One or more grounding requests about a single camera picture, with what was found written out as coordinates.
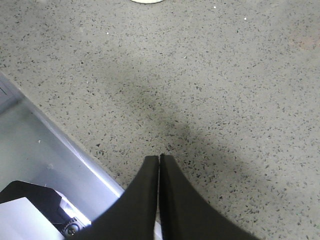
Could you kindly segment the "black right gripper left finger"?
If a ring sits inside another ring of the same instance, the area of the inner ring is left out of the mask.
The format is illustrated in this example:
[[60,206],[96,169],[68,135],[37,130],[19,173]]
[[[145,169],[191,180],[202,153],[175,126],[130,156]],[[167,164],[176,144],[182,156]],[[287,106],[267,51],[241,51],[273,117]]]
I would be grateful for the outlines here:
[[146,156],[137,175],[114,204],[68,240],[153,240],[159,157]]

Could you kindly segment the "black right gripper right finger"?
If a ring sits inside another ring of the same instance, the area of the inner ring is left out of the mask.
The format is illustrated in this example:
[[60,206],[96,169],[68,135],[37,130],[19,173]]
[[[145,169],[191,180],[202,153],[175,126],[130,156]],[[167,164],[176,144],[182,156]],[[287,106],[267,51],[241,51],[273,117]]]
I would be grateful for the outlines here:
[[254,240],[212,208],[171,155],[160,156],[159,210],[164,240]]

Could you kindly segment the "black white robot base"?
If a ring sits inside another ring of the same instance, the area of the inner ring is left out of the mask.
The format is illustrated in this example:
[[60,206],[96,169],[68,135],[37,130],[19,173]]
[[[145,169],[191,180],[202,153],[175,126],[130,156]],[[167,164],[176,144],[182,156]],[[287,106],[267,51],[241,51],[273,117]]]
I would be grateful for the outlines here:
[[0,192],[2,240],[66,240],[91,221],[53,188],[15,180]]

